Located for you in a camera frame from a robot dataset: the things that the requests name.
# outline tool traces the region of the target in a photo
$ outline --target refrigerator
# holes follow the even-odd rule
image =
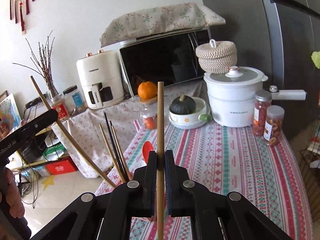
[[[257,68],[269,77],[265,89],[303,89],[306,101],[274,101],[284,108],[288,139],[319,115],[320,69],[312,60],[320,51],[320,0],[203,0],[225,18],[211,37],[233,41],[238,66]]]

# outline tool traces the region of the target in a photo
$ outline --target jar label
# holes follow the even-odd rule
[[[54,106],[52,109],[56,110],[58,112],[58,118],[63,119],[66,116],[68,116],[66,109],[64,108],[64,105],[61,103],[57,106]]]
[[[270,140],[271,132],[272,132],[272,125],[269,124],[268,122],[266,122],[266,124],[265,124],[265,126],[264,126],[263,137],[264,137],[267,141]]]
[[[253,118],[258,122],[259,121],[259,109],[254,108]]]
[[[74,95],[72,95],[72,98],[73,98],[73,101],[75,102],[76,107],[81,107],[83,105],[83,102],[79,93],[75,93]]]

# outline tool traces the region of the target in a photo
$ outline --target white label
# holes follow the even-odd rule
[[[272,132],[272,125],[271,124],[268,124],[266,122],[265,126],[264,126],[264,133],[263,133],[263,137],[266,139],[266,140],[270,140],[270,137],[271,137],[271,132]]]
[[[256,121],[259,121],[259,109],[254,108],[253,118],[254,118]]]

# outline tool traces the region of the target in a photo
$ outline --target black microwave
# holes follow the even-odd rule
[[[196,47],[210,40],[207,29],[183,30],[137,38],[120,49],[120,63],[131,96],[141,82],[171,86],[202,78]]]

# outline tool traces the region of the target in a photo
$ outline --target blue label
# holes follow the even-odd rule
[[[72,98],[76,104],[76,107],[81,107],[83,105],[83,102],[79,93],[75,93],[74,95],[72,95]]]

